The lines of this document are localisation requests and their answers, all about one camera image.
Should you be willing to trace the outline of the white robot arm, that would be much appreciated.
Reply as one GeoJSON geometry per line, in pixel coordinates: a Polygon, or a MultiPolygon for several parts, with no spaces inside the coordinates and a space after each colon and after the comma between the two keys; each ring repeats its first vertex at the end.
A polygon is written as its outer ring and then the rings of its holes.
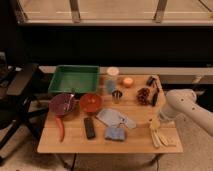
{"type": "Polygon", "coordinates": [[[192,89],[174,89],[166,93],[166,103],[149,124],[155,148],[169,146],[168,138],[160,131],[162,123],[173,121],[179,114],[185,114],[199,127],[213,137],[213,113],[200,107],[197,95],[192,89]]]}

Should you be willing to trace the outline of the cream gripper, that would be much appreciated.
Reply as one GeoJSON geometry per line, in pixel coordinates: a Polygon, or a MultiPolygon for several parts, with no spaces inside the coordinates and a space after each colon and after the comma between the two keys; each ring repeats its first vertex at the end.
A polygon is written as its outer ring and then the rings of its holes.
{"type": "MultiPolygon", "coordinates": [[[[153,131],[157,131],[161,128],[162,122],[158,119],[158,118],[152,118],[149,122],[149,128],[150,128],[150,132],[151,132],[151,137],[152,137],[152,141],[154,144],[155,148],[160,148],[160,145],[154,135],[153,131]]],[[[158,137],[160,138],[161,142],[165,145],[165,146],[175,146],[176,143],[169,137],[167,137],[166,135],[164,135],[161,131],[157,132],[158,137]]]]}

